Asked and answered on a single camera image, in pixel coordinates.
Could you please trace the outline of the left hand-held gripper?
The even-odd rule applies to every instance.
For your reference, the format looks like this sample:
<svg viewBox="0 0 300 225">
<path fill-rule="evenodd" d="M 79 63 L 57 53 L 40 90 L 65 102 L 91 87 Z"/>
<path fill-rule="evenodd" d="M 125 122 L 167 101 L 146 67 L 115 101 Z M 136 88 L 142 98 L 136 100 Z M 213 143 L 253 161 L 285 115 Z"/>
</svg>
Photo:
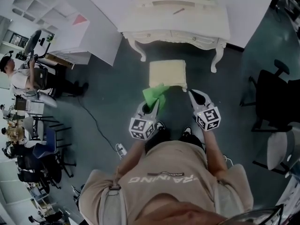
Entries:
<svg viewBox="0 0 300 225">
<path fill-rule="evenodd" d="M 157 99 L 153 108 L 149 108 L 145 101 L 139 104 L 129 125 L 129 133 L 134 139 L 148 140 L 153 134 L 159 111 L 159 103 L 160 101 Z"/>
</svg>

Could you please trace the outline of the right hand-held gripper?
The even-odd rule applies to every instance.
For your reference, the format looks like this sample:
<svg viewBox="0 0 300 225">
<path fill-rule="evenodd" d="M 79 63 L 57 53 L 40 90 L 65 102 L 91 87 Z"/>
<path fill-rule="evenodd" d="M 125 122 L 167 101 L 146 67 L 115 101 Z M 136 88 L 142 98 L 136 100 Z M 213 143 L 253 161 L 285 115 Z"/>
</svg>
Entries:
<svg viewBox="0 0 300 225">
<path fill-rule="evenodd" d="M 221 121 L 221 115 L 209 96 L 195 89 L 189 90 L 188 95 L 194 110 L 195 121 L 200 128 L 204 131 L 217 128 Z"/>
</svg>

